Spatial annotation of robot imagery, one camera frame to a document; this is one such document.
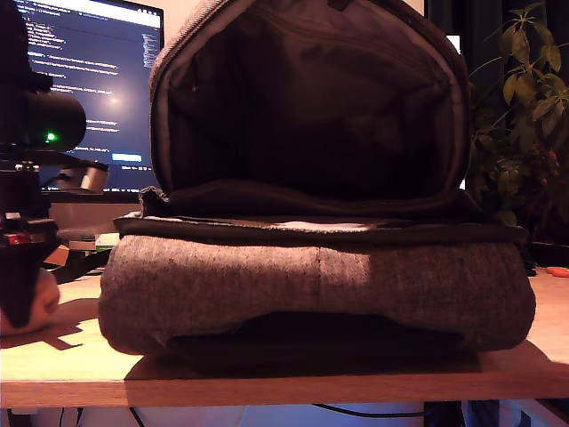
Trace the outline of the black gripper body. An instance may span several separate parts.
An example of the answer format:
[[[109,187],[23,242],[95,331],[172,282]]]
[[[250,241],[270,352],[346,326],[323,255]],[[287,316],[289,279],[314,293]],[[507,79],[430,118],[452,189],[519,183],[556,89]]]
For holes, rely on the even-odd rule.
[[[39,189],[38,173],[1,172],[1,245],[58,245],[50,202]]]

